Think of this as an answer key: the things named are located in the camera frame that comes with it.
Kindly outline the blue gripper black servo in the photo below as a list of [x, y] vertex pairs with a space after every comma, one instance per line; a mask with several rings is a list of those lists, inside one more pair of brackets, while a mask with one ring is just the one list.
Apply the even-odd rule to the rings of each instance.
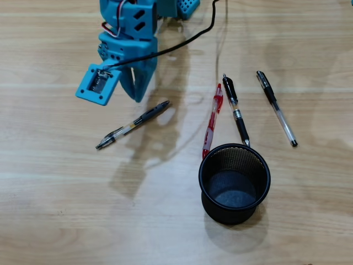
[[[99, 40], [98, 53], [103, 62], [98, 65], [98, 71], [120, 70], [122, 88], [131, 99], [141, 102], [157, 67], [156, 57], [146, 58], [157, 53], [157, 38], [119, 39], [103, 32]], [[131, 68], [134, 70], [135, 82]]]

